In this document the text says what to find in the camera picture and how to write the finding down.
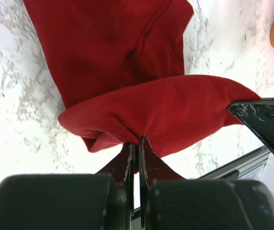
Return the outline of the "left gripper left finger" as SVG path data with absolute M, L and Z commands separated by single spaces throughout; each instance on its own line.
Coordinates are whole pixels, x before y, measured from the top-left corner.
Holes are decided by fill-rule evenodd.
M 107 195 L 104 230 L 130 230 L 134 215 L 133 183 L 135 172 L 135 145 L 126 143 L 120 153 L 98 174 L 112 178 Z

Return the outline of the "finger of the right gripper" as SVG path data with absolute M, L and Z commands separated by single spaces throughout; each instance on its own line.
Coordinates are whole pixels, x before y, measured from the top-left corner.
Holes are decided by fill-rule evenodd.
M 274 98 L 236 101 L 229 112 L 241 121 L 274 155 Z

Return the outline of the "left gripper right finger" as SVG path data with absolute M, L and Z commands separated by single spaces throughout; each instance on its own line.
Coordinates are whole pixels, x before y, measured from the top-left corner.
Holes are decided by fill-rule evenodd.
M 184 177 L 172 170 L 153 150 L 147 136 L 139 142 L 139 180 L 141 227 L 145 227 L 148 191 L 154 180 L 183 180 Z

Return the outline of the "dark red t shirt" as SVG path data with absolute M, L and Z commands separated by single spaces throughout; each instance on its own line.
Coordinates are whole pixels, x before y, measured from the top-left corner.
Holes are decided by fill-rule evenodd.
M 65 111 L 60 124 L 89 152 L 147 136 L 160 157 L 239 120 L 233 101 L 258 101 L 242 84 L 185 75 L 186 0 L 26 0 Z

